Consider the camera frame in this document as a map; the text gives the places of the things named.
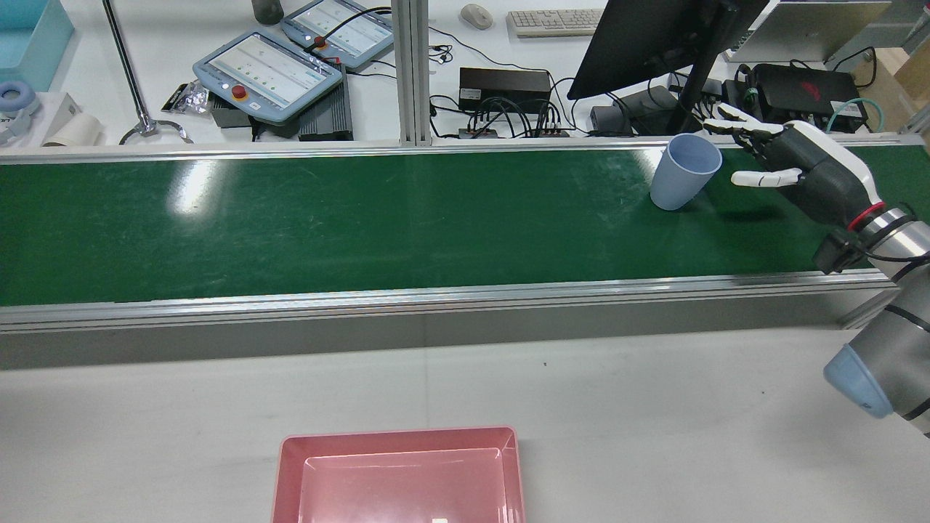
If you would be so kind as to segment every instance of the white cup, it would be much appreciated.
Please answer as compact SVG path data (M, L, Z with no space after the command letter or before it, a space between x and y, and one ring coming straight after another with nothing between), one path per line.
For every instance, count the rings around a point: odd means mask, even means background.
M691 201L720 169L724 158L717 146L696 134L679 134L669 141L658 162L649 195L658 208L676 210Z

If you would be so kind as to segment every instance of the red ring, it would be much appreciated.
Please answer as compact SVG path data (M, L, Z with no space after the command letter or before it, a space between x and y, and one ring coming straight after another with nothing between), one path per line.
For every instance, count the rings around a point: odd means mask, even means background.
M856 216L855 220L850 221L849 225L846 225L846 230L851 233L854 233L856 231L856 226L859 225L861 221L865 220L866 216L869 216L872 212L875 212L876 210L883 209L883 208L884 208L884 202L879 202L871 206L870 208L863 210L862 214Z

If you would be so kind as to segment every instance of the computer mouse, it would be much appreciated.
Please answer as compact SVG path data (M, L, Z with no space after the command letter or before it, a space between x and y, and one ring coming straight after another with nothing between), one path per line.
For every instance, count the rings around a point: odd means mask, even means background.
M491 13L477 4L468 4L463 7L461 16L463 20L470 23L475 29L481 29L482 31L494 24L494 17L491 16Z

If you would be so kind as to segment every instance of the plastic tray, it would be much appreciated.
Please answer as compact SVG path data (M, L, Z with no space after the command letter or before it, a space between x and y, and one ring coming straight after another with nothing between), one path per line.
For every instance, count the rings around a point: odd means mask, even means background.
M510 427L291 436L272 523L523 523Z
M0 0L0 82L47 91L74 26L59 0Z

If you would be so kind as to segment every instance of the laptop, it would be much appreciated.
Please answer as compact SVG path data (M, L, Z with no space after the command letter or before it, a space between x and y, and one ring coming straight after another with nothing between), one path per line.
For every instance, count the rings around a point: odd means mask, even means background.
M757 29L724 51L727 61L826 61L890 1L779 2Z

